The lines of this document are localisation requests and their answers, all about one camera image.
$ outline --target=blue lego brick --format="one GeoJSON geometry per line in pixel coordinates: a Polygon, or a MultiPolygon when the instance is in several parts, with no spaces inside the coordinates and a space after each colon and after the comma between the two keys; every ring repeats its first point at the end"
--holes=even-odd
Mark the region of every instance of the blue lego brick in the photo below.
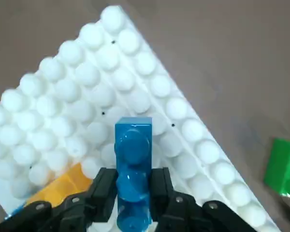
{"type": "Polygon", "coordinates": [[[118,227],[145,231],[151,222],[148,179],[152,159],[152,119],[123,117],[115,125],[118,227]]]}

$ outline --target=lego brick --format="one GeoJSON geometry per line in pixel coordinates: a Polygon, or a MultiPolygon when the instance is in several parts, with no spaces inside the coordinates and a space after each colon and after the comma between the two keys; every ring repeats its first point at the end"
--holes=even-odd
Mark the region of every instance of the lego brick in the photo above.
{"type": "MultiPolygon", "coordinates": [[[[149,44],[120,7],[103,10],[0,101],[0,204],[12,212],[72,164],[88,178],[115,167],[114,125],[152,117],[152,165],[198,204],[220,200],[256,230],[279,231],[149,44]]],[[[113,228],[95,224],[92,231],[113,228]]]]}
{"type": "Polygon", "coordinates": [[[274,139],[264,182],[282,196],[290,196],[290,142],[274,139]]]}
{"type": "Polygon", "coordinates": [[[123,117],[115,124],[118,179],[118,227],[145,231],[151,223],[149,176],[152,160],[152,118],[123,117]]]}

